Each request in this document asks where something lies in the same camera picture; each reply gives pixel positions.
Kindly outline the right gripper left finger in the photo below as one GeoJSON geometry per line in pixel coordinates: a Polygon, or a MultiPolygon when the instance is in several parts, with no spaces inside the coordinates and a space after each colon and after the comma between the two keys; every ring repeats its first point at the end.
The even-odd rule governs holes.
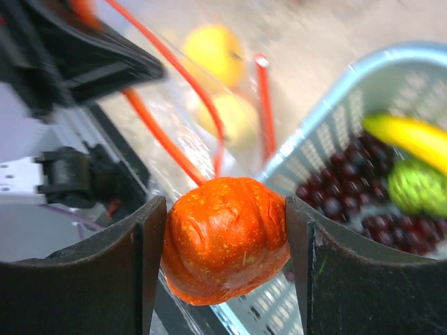
{"type": "Polygon", "coordinates": [[[1,264],[2,334],[148,334],[166,221],[156,196],[50,256],[1,264]]]}

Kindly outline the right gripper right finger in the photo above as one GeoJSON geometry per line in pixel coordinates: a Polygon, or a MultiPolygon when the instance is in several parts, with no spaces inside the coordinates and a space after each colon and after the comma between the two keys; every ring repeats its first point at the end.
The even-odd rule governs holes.
{"type": "Polygon", "coordinates": [[[286,229],[305,334],[445,334],[446,262],[331,221],[296,196],[286,229]]]}

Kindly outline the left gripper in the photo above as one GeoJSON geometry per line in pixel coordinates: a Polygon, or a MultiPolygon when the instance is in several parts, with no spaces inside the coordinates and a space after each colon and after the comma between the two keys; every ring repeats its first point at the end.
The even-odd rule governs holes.
{"type": "Polygon", "coordinates": [[[35,119],[134,84],[161,80],[163,64],[110,27],[97,31],[69,1],[1,2],[1,81],[35,119]]]}

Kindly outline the orange tangerine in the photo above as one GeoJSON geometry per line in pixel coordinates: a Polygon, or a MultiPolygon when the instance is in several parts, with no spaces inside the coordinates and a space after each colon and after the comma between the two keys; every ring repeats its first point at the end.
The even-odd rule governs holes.
{"type": "Polygon", "coordinates": [[[245,295],[289,258],[285,199],[255,179],[209,180],[168,212],[161,267],[172,293],[188,304],[245,295]]]}

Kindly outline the yellow apple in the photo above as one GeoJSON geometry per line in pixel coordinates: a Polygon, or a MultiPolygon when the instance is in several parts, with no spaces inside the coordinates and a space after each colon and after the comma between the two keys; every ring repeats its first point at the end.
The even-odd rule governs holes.
{"type": "Polygon", "coordinates": [[[206,89],[237,87],[245,72],[238,37],[225,25],[205,24],[193,30],[183,44],[182,65],[206,89]]]}

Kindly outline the clear zip top bag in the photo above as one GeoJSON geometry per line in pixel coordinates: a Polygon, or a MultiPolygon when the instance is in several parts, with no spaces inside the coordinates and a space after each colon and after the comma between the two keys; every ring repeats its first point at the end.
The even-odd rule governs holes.
{"type": "Polygon", "coordinates": [[[119,25],[120,36],[165,67],[162,80],[131,87],[139,110],[125,92],[99,103],[118,128],[141,136],[137,151],[145,154],[153,194],[177,200],[198,182],[222,176],[255,177],[262,170],[255,53],[249,49],[228,1],[76,1],[74,5],[95,27],[119,25]],[[227,26],[242,44],[245,72],[233,89],[210,91],[182,65],[186,37],[205,24],[227,26]],[[236,151],[226,147],[224,125],[212,102],[212,97],[221,93],[240,95],[257,109],[258,144],[236,151]]]}

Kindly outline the pale yellow pear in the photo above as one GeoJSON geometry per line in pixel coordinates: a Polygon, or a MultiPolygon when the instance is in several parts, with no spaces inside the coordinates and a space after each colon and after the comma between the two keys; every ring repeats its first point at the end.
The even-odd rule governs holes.
{"type": "Polygon", "coordinates": [[[221,93],[212,97],[225,130],[226,147],[243,150],[258,144],[257,109],[237,94],[221,93]]]}

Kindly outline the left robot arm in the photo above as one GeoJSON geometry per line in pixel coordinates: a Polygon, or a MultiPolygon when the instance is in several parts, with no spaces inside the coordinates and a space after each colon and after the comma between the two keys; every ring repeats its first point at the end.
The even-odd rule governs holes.
{"type": "MultiPolygon", "coordinates": [[[[161,62],[105,25],[82,21],[67,1],[1,2],[1,69],[37,119],[54,107],[92,106],[97,99],[134,84],[160,80],[161,62]]],[[[41,154],[50,203],[85,208],[119,200],[139,207],[145,196],[138,178],[105,147],[86,153],[70,148],[41,154]]]]}

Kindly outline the dark grape bunch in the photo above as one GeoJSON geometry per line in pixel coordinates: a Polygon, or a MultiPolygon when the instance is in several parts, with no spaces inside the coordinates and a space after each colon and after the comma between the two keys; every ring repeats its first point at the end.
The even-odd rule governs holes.
{"type": "Polygon", "coordinates": [[[363,133],[296,188],[325,217],[391,248],[424,255],[446,238],[446,220],[393,207],[386,178],[395,164],[388,145],[363,133]]]}

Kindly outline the green custard apple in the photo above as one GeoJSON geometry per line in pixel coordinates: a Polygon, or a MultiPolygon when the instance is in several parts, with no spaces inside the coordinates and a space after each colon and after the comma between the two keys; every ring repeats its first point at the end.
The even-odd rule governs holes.
{"type": "Polygon", "coordinates": [[[446,217],[446,176],[416,158],[398,161],[388,175],[390,199],[408,214],[446,217]]]}

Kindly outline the yellow banana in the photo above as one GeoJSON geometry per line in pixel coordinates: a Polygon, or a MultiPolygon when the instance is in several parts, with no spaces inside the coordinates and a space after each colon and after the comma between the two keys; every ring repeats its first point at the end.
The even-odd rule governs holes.
{"type": "Polygon", "coordinates": [[[446,131],[390,114],[365,117],[362,127],[376,139],[407,151],[446,175],[446,131]]]}

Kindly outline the light blue plastic basket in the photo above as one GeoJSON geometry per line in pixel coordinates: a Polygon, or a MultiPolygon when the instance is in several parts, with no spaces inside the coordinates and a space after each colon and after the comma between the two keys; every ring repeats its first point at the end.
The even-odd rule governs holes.
{"type": "Polygon", "coordinates": [[[412,42],[353,64],[259,175],[286,196],[284,273],[214,308],[229,334],[445,334],[446,222],[388,197],[403,151],[375,112],[446,126],[446,46],[412,42]]]}

